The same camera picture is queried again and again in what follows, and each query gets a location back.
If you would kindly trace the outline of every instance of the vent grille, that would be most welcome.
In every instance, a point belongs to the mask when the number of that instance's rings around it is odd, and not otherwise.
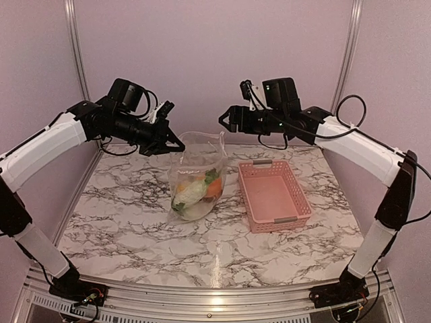
[[[33,304],[42,306],[44,308],[51,309],[52,311],[61,312],[72,316],[78,316],[80,318],[92,318],[94,316],[94,310],[92,308],[79,307],[74,308],[71,303],[68,303],[64,299],[55,299],[49,295],[42,295],[35,293],[33,298]],[[137,317],[126,314],[114,314],[112,310],[105,312],[104,308],[99,308],[100,314],[97,322],[101,323],[185,323],[185,321],[177,320],[152,320],[148,318]],[[291,316],[289,318],[279,318],[277,320],[253,320],[253,321],[241,321],[243,323],[311,323],[310,315],[305,314],[301,316]]]

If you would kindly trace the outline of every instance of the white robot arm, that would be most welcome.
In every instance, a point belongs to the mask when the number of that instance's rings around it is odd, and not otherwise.
[[[62,153],[94,139],[124,139],[130,145],[139,146],[139,153],[146,156],[183,151],[185,146],[166,120],[174,104],[164,102],[150,111],[148,93],[152,92],[130,81],[116,79],[107,96],[96,103],[76,104],[35,135],[0,155],[0,230],[14,239],[43,270],[51,273],[52,294],[82,301],[81,295],[89,296],[93,288],[102,291],[106,287],[79,280],[72,263],[33,224],[17,191]],[[136,111],[142,95],[147,98],[150,120],[130,113]],[[102,305],[104,300],[96,301]]]
[[[316,308],[368,296],[365,275],[389,251],[397,232],[407,222],[414,195],[416,155],[411,151],[401,153],[316,106],[301,110],[292,78],[264,81],[266,103],[263,103],[262,95],[258,94],[258,87],[249,80],[243,81],[240,88],[242,97],[250,101],[250,106],[231,106],[219,118],[219,123],[230,132],[258,136],[282,133],[286,142],[287,139],[297,137],[310,145],[344,156],[368,170],[388,187],[376,212],[376,221],[342,272],[339,283],[314,287],[310,291],[310,298]]]

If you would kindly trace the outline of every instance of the aluminum frame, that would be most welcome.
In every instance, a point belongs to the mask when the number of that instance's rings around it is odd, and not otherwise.
[[[90,101],[90,93],[88,91],[86,73],[84,71],[84,62],[82,61],[81,46],[79,43],[74,0],[65,0],[65,11],[73,58],[75,59],[75,68],[78,76],[79,88],[81,89],[81,95],[83,99]]]
[[[352,68],[353,57],[356,51],[356,45],[358,43],[360,18],[362,15],[363,4],[364,0],[353,1],[349,30],[347,32],[347,42],[345,44],[343,62],[341,64],[341,71],[339,74],[337,87],[332,99],[331,113],[335,113],[335,109],[337,108],[337,105],[341,100],[341,96],[343,95],[350,69]]]
[[[391,323],[404,323],[388,271],[378,273],[380,295],[386,301]],[[254,287],[247,289],[211,289],[200,287],[167,287],[95,279],[84,276],[87,281],[108,286],[106,302],[100,308],[101,322],[113,321],[114,317],[145,320],[154,323],[175,322],[288,322],[289,318],[300,318],[315,309],[308,299],[309,290],[316,285],[334,283],[337,279],[279,287]],[[366,277],[370,299],[376,296],[377,285],[373,274]],[[32,267],[28,273],[20,296],[13,323],[24,323],[30,313],[36,296],[70,306],[71,301],[48,294],[49,285],[42,271]],[[94,309],[82,308],[87,317],[94,315]]]

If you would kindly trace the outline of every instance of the pink wall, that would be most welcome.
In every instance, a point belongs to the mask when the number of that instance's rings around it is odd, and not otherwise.
[[[62,1],[0,1],[0,152],[11,149],[81,100]],[[61,156],[20,191],[34,222],[52,237],[95,153]],[[9,322],[29,262],[0,239],[0,321]]]
[[[140,83],[176,104],[177,133],[221,131],[218,117],[246,103],[239,83],[247,78],[292,76],[304,106],[330,106],[351,8],[344,0],[76,1],[92,98],[115,77]]]
[[[402,150],[417,153],[431,170],[431,2],[365,1],[358,49],[345,94],[368,103],[362,128]],[[343,114],[355,121],[350,105]],[[368,231],[385,192],[365,171],[330,155],[363,232]],[[431,208],[431,185],[418,176],[411,218]],[[385,264],[395,282],[406,322],[429,322],[431,309],[431,219],[401,230]]]

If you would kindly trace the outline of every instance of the marble table surface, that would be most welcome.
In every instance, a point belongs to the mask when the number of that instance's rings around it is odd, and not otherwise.
[[[126,145],[110,145],[124,152]],[[168,155],[103,155],[60,241],[85,275],[183,287],[257,287],[340,275],[362,243],[350,207],[320,149],[227,145],[226,187],[203,219],[168,214]],[[306,226],[252,234],[238,162],[286,159],[313,208]]]

